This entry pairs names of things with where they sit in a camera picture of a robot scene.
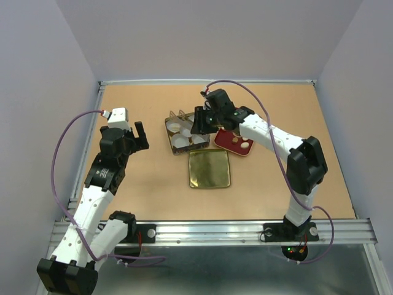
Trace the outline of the metal tongs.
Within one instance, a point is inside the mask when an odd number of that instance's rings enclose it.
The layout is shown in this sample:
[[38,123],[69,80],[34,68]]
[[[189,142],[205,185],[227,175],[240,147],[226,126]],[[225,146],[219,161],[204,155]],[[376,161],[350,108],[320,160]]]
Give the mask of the metal tongs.
[[173,111],[170,111],[169,118],[173,122],[179,124],[181,127],[184,127],[185,129],[192,129],[193,122],[189,119],[189,117],[183,110],[179,110],[178,115],[176,115]]

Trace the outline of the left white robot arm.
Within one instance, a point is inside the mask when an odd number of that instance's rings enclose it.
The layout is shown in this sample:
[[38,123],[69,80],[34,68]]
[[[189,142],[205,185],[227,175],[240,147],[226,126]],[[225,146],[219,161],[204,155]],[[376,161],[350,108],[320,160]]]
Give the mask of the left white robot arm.
[[55,294],[92,294],[98,271],[120,242],[136,237],[131,213],[115,212],[104,229],[96,230],[125,177],[128,158],[149,148],[142,122],[124,129],[101,127],[100,152],[85,180],[79,206],[50,258],[41,259],[37,273],[46,290]]

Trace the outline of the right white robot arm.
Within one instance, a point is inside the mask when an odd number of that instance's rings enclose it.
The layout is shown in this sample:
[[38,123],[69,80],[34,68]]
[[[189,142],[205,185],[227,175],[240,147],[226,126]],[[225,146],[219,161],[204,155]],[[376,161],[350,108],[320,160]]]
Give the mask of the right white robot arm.
[[290,240],[302,236],[311,220],[317,189],[328,171],[320,141],[313,136],[291,135],[253,110],[245,106],[237,108],[221,88],[205,90],[201,95],[205,104],[195,107],[191,133],[228,131],[272,151],[291,194],[282,232]]

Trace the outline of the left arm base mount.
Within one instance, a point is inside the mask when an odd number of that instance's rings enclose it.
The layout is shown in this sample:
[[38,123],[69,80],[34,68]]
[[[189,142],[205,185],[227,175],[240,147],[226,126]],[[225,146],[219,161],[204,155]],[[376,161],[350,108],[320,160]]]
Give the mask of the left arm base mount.
[[136,216],[124,211],[115,211],[109,216],[109,220],[120,220],[127,225],[126,236],[120,241],[122,243],[155,243],[156,224],[138,223]]

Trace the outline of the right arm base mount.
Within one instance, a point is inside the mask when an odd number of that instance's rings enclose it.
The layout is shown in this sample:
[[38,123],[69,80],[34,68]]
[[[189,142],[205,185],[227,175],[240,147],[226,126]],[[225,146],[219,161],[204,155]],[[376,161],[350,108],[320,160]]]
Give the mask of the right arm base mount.
[[300,226],[295,226],[286,217],[279,222],[266,222],[259,232],[258,241],[262,243],[318,242],[316,223],[309,217]]

